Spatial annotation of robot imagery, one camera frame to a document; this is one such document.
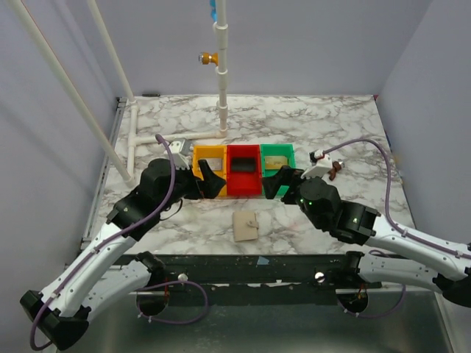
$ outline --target blue tube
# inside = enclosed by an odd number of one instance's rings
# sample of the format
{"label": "blue tube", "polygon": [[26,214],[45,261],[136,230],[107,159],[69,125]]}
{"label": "blue tube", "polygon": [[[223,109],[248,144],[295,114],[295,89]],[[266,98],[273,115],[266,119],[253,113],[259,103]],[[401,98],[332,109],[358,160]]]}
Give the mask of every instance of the blue tube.
{"label": "blue tube", "polygon": [[216,14],[216,0],[209,0],[209,5],[211,6],[211,17],[214,22],[217,22],[218,16]]}

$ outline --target plastic bin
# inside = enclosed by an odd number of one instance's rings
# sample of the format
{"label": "plastic bin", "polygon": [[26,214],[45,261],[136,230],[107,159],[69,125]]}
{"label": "plastic bin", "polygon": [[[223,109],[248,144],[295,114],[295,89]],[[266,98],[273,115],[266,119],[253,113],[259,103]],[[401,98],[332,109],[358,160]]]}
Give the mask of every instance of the plastic bin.
{"label": "plastic bin", "polygon": [[[241,161],[252,159],[246,171]],[[254,196],[262,194],[259,145],[228,145],[227,146],[227,195]]]}
{"label": "plastic bin", "polygon": [[[267,156],[284,156],[288,158],[288,165],[292,168],[296,168],[296,160],[294,159],[294,149],[291,144],[279,144],[279,145],[260,145],[261,152],[261,168],[262,168],[262,177],[271,177],[275,175],[278,170],[276,169],[265,169],[265,157]],[[288,186],[282,186],[278,192],[277,196],[284,196],[286,191],[288,191]]]}
{"label": "plastic bin", "polygon": [[[199,170],[198,160],[204,160],[205,158],[220,158],[221,159],[221,170],[215,171],[214,174],[218,177],[223,178],[227,182],[227,146],[195,146],[193,150],[193,174],[199,178],[203,178],[201,171]],[[218,196],[227,195],[227,185],[224,186],[219,192]]]}

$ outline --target brown object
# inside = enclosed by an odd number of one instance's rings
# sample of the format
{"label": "brown object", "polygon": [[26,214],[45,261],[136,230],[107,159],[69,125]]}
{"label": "brown object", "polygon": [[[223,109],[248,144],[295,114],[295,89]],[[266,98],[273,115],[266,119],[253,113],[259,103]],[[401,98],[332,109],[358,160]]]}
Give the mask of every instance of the brown object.
{"label": "brown object", "polygon": [[336,160],[332,162],[332,169],[328,171],[329,180],[332,181],[336,178],[337,172],[341,170],[341,164]]}
{"label": "brown object", "polygon": [[253,211],[233,213],[234,241],[258,239],[258,223]]}

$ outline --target yellow bin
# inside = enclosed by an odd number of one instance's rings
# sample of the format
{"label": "yellow bin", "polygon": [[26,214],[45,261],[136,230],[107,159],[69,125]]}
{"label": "yellow bin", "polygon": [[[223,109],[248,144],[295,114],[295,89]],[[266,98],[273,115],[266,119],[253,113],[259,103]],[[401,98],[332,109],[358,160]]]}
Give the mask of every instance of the yellow bin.
{"label": "yellow bin", "polygon": [[[193,150],[193,174],[199,178],[203,178],[201,171],[198,166],[199,160],[204,160],[207,158],[217,158],[221,160],[220,170],[214,170],[211,168],[215,175],[223,178],[227,181],[227,146],[218,145],[218,146],[195,146]],[[225,185],[218,196],[227,195],[227,185]]]}

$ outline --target screw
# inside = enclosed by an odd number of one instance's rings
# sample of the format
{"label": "screw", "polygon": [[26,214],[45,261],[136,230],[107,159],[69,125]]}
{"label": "screw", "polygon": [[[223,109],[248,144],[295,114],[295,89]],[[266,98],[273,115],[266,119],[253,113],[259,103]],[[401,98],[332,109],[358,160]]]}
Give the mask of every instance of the screw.
{"label": "screw", "polygon": [[181,282],[186,282],[188,281],[188,276],[186,274],[179,274],[178,275],[178,280]]}
{"label": "screw", "polygon": [[316,274],[314,274],[314,279],[318,283],[323,283],[325,281],[325,275],[322,272],[316,272]]}

